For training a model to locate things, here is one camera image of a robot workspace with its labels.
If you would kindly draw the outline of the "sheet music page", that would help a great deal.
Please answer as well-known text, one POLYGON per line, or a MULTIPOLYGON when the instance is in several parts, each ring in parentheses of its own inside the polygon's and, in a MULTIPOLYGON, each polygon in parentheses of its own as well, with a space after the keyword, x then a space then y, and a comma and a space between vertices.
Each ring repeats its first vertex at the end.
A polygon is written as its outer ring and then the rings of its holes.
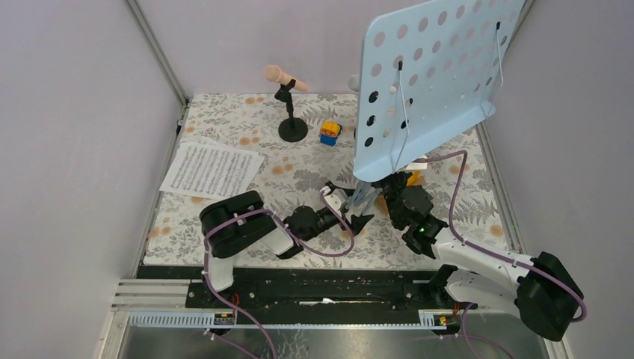
POLYGON ((247 191, 263 161, 264 157, 254 151, 182 143, 160 190, 213 200, 227 199, 247 191))

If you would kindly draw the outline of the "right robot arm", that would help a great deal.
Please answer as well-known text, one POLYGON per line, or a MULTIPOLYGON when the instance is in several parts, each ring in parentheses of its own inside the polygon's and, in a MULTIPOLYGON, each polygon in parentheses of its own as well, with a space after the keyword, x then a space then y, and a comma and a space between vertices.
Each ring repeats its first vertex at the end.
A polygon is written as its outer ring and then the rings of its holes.
POLYGON ((490 306, 516 316, 544 339, 562 340, 582 308, 583 294, 561 260, 547 252, 531 257, 458 239, 449 224, 431 214, 431 195, 407 184, 410 177, 392 174, 372 187, 381 190, 406 246, 442 262, 428 289, 431 303, 490 306))

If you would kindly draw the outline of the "light blue music stand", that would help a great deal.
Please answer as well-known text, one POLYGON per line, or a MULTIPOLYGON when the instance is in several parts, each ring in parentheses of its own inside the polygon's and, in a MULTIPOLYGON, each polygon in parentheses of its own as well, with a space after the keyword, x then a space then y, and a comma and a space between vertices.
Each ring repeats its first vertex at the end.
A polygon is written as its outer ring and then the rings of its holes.
POLYGON ((426 1, 362 42, 354 176, 382 180, 495 112, 522 1, 426 1))

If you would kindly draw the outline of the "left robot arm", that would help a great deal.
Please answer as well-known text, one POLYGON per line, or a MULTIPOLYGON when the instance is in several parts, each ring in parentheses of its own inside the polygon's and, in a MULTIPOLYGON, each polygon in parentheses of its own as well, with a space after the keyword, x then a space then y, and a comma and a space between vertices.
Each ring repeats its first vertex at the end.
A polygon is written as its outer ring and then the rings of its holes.
POLYGON ((284 219, 264 207, 257 191, 247 191, 204 208, 199 214, 205 247, 203 297, 213 307, 230 302, 236 257, 257 242, 266 245, 281 260, 304 250, 322 257, 344 257, 351 252, 354 237, 374 218, 367 208, 361 215, 346 215, 361 191, 327 182, 319 194, 322 209, 299 206, 284 219), (307 241, 335 226, 349 235, 348 249, 327 254, 307 246, 307 241))

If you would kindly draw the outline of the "yellow toy block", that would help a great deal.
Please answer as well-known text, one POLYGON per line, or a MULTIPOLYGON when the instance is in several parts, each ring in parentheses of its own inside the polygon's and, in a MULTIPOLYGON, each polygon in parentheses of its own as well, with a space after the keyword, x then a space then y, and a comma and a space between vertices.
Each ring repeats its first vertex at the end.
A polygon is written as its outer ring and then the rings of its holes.
POLYGON ((419 185, 420 180, 421 180, 420 172, 414 171, 411 173, 411 176, 407 179, 407 186, 419 185))

